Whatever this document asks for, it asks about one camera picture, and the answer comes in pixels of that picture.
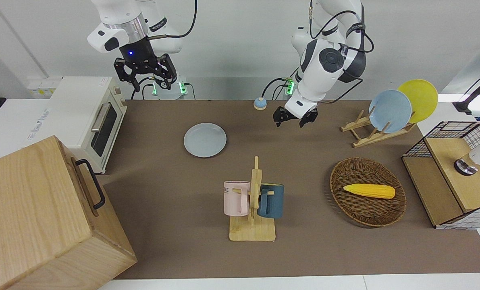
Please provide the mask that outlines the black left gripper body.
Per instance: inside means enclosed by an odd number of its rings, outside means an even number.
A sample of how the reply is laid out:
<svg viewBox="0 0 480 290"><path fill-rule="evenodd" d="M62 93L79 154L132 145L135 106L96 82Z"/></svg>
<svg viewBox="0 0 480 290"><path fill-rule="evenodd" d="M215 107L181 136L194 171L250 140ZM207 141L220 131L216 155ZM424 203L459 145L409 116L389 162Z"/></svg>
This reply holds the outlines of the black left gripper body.
<svg viewBox="0 0 480 290"><path fill-rule="evenodd" d="M294 116L291 112L286 110L284 107L277 108L277 114L279 118L279 122L284 122L292 119L299 119L301 122L314 122L318 116L318 110L313 109L304 114L302 118L298 118Z"/></svg>

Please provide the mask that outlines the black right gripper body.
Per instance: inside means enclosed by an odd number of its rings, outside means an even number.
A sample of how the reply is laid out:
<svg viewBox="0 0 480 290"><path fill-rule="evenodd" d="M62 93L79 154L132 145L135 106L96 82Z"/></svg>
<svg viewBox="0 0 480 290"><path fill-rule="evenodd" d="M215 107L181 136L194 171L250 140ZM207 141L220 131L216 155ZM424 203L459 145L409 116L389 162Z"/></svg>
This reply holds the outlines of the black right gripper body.
<svg viewBox="0 0 480 290"><path fill-rule="evenodd" d="M173 84L177 80L177 71L167 53L157 56L148 39L119 48L122 58L116 58L114 68L121 81L136 84L137 74L153 74L156 81Z"/></svg>

